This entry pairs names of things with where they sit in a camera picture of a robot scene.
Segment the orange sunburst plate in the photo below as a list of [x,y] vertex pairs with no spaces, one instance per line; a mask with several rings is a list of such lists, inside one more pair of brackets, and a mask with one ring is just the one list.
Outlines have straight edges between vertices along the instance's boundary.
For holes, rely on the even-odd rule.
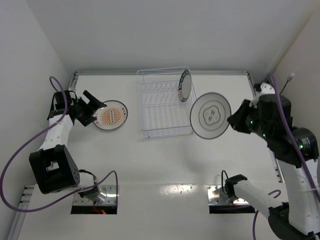
[[128,118],[126,105],[118,100],[107,100],[103,103],[106,106],[99,108],[94,114],[94,125],[103,131],[119,129]]

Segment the white plate flower outline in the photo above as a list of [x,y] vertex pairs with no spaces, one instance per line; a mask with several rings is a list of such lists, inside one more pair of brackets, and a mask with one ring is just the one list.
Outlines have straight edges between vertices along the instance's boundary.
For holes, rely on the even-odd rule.
[[217,92],[208,92],[196,99],[190,111],[193,132],[202,139],[220,137],[228,129],[227,119],[231,116],[228,100]]

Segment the dark green rimmed plate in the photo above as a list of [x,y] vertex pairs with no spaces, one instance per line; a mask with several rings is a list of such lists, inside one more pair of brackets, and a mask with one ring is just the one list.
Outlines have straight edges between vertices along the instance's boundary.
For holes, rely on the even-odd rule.
[[192,89],[192,75],[189,70],[185,70],[178,84],[178,96],[181,102],[186,102],[190,96]]

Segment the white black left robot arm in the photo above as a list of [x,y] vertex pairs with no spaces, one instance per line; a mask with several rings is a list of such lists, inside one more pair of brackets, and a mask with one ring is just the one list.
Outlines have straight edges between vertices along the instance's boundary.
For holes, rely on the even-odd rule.
[[54,93],[47,120],[49,130],[39,150],[29,155],[34,177],[43,194],[58,193],[78,187],[81,183],[80,170],[67,149],[69,134],[75,121],[84,127],[97,120],[97,110],[107,105],[87,90],[81,97],[74,96],[73,91],[65,90]]

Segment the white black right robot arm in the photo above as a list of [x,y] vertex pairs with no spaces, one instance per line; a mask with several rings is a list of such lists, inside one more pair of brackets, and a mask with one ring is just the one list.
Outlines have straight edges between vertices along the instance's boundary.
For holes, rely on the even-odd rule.
[[269,196],[241,174],[225,180],[225,195],[248,202],[281,240],[319,239],[318,143],[310,130],[293,126],[291,102],[263,83],[255,98],[245,99],[227,120],[235,131],[254,133],[266,141],[278,160],[288,200]]

